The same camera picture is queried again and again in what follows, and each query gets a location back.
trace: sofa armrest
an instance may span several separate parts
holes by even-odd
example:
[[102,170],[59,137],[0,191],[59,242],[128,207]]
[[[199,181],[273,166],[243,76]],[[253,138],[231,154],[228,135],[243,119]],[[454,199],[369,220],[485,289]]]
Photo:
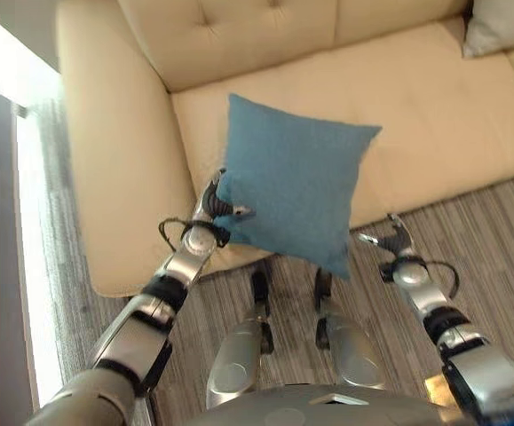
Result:
[[57,31],[91,284],[136,294],[170,253],[158,223],[195,203],[170,97],[115,0],[62,1]]

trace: blue pillow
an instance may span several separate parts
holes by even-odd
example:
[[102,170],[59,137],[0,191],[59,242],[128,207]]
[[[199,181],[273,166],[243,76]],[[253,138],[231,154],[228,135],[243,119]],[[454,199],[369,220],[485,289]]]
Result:
[[229,96],[227,172],[217,196],[248,206],[220,217],[231,242],[307,259],[349,278],[350,200],[361,156],[378,126],[284,113]]

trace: gray carpet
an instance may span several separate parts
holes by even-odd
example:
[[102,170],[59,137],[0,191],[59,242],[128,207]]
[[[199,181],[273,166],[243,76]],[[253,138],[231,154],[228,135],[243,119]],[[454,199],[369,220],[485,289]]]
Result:
[[[419,252],[458,269],[458,307],[514,358],[514,179],[405,214]],[[384,233],[386,223],[362,228]],[[384,360],[389,388],[425,396],[423,381],[440,372],[434,346],[396,288],[383,284],[377,264],[388,257],[352,239],[351,282],[336,280],[334,297],[370,334]],[[249,276],[256,268],[271,277],[270,323],[275,352],[262,362],[261,386],[331,383],[326,352],[314,345],[312,308],[315,268],[305,261],[274,256],[259,264],[221,272],[192,290],[171,341],[174,352],[154,393],[158,424],[182,424],[205,408],[205,382],[219,343],[250,305]],[[431,269],[445,291],[448,271]]]

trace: white pillow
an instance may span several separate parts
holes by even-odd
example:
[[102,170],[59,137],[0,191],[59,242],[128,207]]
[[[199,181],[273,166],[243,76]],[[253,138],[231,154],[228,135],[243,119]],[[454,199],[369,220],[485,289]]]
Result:
[[514,0],[475,0],[463,56],[471,58],[514,47]]

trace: robotic hand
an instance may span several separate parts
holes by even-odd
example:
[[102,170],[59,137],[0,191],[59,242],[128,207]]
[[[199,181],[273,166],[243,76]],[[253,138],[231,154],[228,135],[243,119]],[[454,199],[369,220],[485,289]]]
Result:
[[174,319],[217,246],[216,235],[223,234],[213,219],[250,213],[217,197],[224,173],[219,170],[205,188],[179,248],[97,341],[89,369],[67,383],[28,425],[131,424],[135,398],[160,380],[171,355],[168,336]]
[[417,255],[402,220],[390,214],[395,234],[359,240],[391,252],[392,263],[381,264],[384,281],[394,282],[437,346],[443,374],[458,406],[483,422],[514,412],[514,362],[491,344],[432,282],[426,263]]

